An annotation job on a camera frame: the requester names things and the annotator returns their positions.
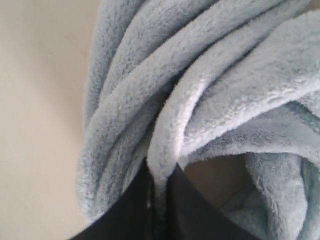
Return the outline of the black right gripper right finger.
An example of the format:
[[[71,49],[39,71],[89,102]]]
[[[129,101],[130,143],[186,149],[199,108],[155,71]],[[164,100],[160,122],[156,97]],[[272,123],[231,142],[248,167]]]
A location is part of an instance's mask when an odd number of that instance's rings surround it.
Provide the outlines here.
[[[167,183],[168,240],[240,240],[241,230],[205,200],[177,164]]]

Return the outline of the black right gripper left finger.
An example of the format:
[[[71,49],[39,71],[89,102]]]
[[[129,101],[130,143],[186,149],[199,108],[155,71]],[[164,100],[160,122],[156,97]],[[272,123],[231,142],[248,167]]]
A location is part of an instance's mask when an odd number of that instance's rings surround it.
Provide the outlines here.
[[[137,175],[119,200],[73,240],[153,240],[154,183],[143,160]]]

